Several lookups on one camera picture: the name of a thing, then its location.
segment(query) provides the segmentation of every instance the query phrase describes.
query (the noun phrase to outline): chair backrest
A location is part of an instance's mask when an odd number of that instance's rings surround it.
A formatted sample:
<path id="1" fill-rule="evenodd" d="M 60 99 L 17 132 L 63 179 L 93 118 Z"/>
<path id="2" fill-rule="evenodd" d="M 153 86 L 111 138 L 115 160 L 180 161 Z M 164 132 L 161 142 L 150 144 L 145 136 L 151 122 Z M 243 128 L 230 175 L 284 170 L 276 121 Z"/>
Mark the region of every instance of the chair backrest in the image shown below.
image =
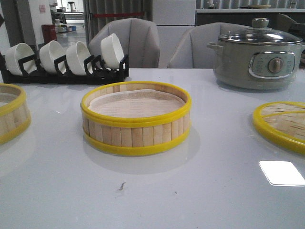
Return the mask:
<path id="1" fill-rule="evenodd" d="M 249 28 L 245 25 L 216 22 L 187 30 L 172 55 L 168 68 L 213 68 L 214 50 L 209 42 L 217 42 L 220 34 Z"/>
<path id="2" fill-rule="evenodd" d="M 154 22 L 138 18 L 111 21 L 90 41 L 90 53 L 100 55 L 101 40 L 112 33 L 118 36 L 124 54 L 129 55 L 130 68 L 158 67 L 160 41 Z"/>
<path id="3" fill-rule="evenodd" d="M 291 17 L 279 13 L 276 17 L 276 29 L 284 32 L 288 32 L 291 24 L 297 23 Z"/>

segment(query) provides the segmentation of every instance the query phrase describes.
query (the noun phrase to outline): steamer lid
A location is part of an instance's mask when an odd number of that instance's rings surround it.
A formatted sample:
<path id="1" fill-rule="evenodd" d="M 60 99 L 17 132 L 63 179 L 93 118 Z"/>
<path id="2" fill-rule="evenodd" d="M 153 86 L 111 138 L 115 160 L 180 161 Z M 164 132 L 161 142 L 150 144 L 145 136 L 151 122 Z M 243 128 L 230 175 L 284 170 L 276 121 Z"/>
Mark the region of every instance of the steamer lid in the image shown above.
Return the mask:
<path id="1" fill-rule="evenodd" d="M 253 113 L 253 125 L 275 144 L 305 154 L 305 103 L 263 104 Z"/>

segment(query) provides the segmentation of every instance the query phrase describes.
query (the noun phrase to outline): white tabletop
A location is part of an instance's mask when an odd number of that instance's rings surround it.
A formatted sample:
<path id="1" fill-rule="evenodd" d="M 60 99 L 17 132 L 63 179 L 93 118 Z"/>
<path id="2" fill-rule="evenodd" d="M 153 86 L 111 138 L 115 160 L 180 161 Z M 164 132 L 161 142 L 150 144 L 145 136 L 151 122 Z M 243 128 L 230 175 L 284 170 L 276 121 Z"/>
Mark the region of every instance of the white tabletop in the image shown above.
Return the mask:
<path id="1" fill-rule="evenodd" d="M 81 127 L 81 99 L 96 86 L 18 84 L 32 123 L 0 146 L 1 229 L 305 227 L 305 187 L 271 185 L 260 167 L 291 162 L 305 177 L 305 156 L 268 142 L 251 123 L 261 104 L 305 102 L 305 71 L 276 91 L 230 87 L 210 69 L 130 69 L 127 80 L 187 90 L 188 138 L 152 156 L 107 154 Z"/>

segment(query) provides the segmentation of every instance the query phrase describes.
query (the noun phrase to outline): electric hot pot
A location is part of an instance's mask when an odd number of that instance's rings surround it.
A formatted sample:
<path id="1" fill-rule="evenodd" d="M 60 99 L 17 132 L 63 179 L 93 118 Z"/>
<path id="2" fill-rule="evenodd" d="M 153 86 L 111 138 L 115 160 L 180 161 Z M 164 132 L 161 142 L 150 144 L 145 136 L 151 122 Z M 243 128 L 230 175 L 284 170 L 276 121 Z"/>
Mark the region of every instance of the electric hot pot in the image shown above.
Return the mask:
<path id="1" fill-rule="evenodd" d="M 268 23 L 256 18 L 252 27 L 208 43 L 216 52 L 213 71 L 218 80 L 257 90 L 287 87 L 295 80 L 305 44 L 292 34 L 268 28 Z"/>

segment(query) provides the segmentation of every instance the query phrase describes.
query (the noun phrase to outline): white bowl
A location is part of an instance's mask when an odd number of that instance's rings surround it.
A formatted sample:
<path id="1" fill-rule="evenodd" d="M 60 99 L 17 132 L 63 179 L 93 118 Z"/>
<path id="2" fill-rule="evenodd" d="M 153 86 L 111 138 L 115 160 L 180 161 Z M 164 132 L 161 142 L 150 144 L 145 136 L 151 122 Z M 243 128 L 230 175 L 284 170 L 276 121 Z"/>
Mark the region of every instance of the white bowl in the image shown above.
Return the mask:
<path id="1" fill-rule="evenodd" d="M 67 28 L 66 27 L 61 27 L 61 26 L 59 26 L 59 27 L 57 27 L 58 29 L 57 29 L 57 31 L 58 32 L 66 32 L 67 31 Z"/>
<path id="2" fill-rule="evenodd" d="M 123 59 L 124 53 L 120 40 L 115 33 L 105 37 L 101 41 L 101 52 L 107 67 L 119 69 L 120 61 Z"/>
<path id="3" fill-rule="evenodd" d="M 44 45 L 39 51 L 39 57 L 43 68 L 51 74 L 56 74 L 54 60 L 64 56 L 65 50 L 57 41 L 50 41 Z M 59 70 L 64 73 L 66 71 L 64 62 L 58 64 Z"/>
<path id="4" fill-rule="evenodd" d="M 86 75 L 84 60 L 90 57 L 90 52 L 83 42 L 76 42 L 66 51 L 66 59 L 70 70 L 75 75 Z M 92 73 L 91 63 L 87 65 L 88 71 Z"/>
<path id="5" fill-rule="evenodd" d="M 29 45 L 25 43 L 19 43 L 7 50 L 5 54 L 6 67 L 13 75 L 22 75 L 18 60 L 33 54 L 34 52 Z M 34 60 L 24 63 L 23 66 L 27 73 L 37 70 Z"/>

